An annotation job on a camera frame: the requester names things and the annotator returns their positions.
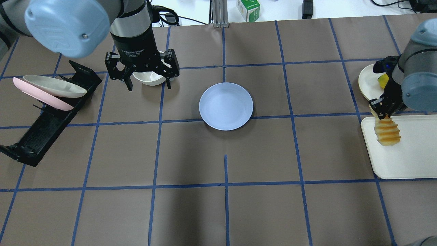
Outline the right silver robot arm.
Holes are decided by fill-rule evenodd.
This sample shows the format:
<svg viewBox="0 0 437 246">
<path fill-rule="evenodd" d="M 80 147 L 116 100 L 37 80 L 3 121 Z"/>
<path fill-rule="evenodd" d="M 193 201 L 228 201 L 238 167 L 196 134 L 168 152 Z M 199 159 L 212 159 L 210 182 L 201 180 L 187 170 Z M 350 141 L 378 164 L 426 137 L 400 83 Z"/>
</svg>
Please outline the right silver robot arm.
<svg viewBox="0 0 437 246">
<path fill-rule="evenodd" d="M 400 56 L 387 56 L 373 65 L 374 73 L 385 73 L 389 80 L 379 98 L 369 100 L 380 120 L 410 108 L 437 110 L 437 20 L 418 25 Z"/>
</svg>

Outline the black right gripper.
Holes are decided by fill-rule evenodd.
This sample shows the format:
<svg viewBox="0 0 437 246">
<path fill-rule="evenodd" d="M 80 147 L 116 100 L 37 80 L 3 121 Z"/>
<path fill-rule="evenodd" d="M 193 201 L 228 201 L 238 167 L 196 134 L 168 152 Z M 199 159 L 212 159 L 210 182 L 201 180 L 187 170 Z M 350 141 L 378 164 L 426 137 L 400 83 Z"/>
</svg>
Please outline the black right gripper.
<svg viewBox="0 0 437 246">
<path fill-rule="evenodd" d="M 398 68 L 398 61 L 399 56 L 387 56 L 373 65 L 373 72 L 386 73 L 389 76 L 389 82 L 380 98 L 369 100 L 370 113 L 376 118 L 385 118 L 387 115 L 406 109 L 401 85 L 392 76 L 392 73 Z"/>
</svg>

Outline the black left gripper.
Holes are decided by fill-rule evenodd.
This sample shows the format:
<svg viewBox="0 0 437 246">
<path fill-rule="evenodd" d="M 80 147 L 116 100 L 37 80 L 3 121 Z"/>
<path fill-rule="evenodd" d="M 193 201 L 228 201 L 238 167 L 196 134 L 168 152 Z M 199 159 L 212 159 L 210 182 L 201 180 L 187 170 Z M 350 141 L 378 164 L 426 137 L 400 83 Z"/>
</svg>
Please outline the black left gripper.
<svg viewBox="0 0 437 246">
<path fill-rule="evenodd" d="M 119 37 L 113 34 L 113 40 L 119 54 L 106 52 L 105 66 L 112 80 L 120 80 L 125 83 L 129 91 L 133 90 L 130 76 L 134 72 L 153 71 L 165 78 L 166 86 L 171 89 L 171 81 L 180 75 L 180 66 L 176 51 L 168 49 L 159 53 L 152 32 L 144 32 L 136 37 Z M 122 63 L 122 70 L 117 64 Z"/>
</svg>

